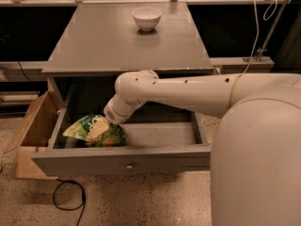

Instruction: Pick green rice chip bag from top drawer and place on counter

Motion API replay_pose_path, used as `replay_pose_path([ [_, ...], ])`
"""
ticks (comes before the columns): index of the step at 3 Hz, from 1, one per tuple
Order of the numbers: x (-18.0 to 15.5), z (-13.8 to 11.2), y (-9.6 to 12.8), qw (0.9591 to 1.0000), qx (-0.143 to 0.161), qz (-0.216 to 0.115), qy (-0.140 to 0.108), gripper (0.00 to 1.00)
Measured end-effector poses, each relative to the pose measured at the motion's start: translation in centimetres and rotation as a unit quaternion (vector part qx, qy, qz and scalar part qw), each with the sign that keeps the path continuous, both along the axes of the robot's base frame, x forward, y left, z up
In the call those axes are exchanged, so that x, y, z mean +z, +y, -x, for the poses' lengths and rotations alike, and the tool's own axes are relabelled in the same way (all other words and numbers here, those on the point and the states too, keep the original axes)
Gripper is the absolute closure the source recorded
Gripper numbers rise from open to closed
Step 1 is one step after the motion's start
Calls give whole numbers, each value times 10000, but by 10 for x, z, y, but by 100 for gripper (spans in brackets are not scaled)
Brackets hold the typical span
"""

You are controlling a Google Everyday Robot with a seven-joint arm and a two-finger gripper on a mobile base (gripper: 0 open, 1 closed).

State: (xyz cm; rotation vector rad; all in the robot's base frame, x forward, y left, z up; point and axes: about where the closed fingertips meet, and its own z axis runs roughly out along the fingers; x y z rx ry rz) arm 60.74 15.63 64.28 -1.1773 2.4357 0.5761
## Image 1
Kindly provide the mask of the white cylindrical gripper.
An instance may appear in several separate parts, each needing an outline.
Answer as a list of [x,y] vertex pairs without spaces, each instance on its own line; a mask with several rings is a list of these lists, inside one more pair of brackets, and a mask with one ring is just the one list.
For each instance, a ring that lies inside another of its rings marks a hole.
[[[142,107],[144,104],[144,102],[139,101],[129,104],[115,94],[104,107],[103,113],[110,123],[123,124],[129,120],[136,110]],[[106,121],[96,121],[94,124],[89,126],[87,139],[96,139],[108,128],[109,124]]]

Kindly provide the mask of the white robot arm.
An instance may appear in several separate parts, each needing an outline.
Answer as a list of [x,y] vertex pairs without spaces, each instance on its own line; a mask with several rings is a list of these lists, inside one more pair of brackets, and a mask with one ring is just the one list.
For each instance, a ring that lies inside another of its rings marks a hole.
[[212,226],[301,226],[301,75],[242,73],[161,79],[124,73],[106,118],[146,102],[220,119],[211,151]]

